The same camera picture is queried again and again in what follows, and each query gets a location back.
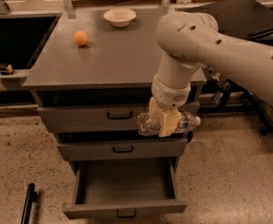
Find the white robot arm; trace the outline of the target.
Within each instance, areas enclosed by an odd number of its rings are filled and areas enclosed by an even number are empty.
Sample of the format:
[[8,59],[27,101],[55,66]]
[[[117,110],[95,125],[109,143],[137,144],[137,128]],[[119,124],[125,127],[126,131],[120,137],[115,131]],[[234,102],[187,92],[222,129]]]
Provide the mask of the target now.
[[158,135],[178,131],[190,92],[190,79],[202,64],[273,105],[273,47],[222,35],[215,18],[204,13],[173,12],[157,25],[163,55],[152,84],[149,117]]

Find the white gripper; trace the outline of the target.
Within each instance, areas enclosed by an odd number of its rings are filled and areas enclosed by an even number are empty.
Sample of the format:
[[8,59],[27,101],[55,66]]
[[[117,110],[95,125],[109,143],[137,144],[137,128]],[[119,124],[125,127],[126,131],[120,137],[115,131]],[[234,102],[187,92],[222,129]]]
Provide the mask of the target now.
[[191,92],[190,84],[182,89],[171,88],[164,85],[157,76],[154,76],[151,90],[153,97],[149,101],[149,115],[159,115],[160,130],[158,136],[170,136],[177,129],[181,117],[176,107],[181,107],[186,103]]

